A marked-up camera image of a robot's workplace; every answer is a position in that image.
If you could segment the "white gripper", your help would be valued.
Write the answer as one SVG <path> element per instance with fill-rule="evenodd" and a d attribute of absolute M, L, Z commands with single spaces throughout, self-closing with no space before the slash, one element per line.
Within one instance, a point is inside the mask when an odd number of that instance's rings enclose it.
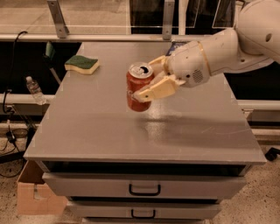
<path fill-rule="evenodd" d="M 185 42 L 181 51 L 172 56 L 159 56 L 149 65 L 157 77 L 132 94 L 139 102 L 152 102 L 174 95 L 182 85 L 194 88 L 208 82 L 211 75 L 207 56 L 199 41 Z"/>

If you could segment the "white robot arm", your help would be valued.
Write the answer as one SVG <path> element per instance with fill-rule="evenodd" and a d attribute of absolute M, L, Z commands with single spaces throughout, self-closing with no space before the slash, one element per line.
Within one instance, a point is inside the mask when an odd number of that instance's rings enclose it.
<path fill-rule="evenodd" d="M 132 94 L 151 102 L 194 88 L 217 74 L 240 74 L 280 63 L 280 0 L 253 0 L 244 6 L 235 27 L 178 47 L 150 62 L 155 78 Z"/>

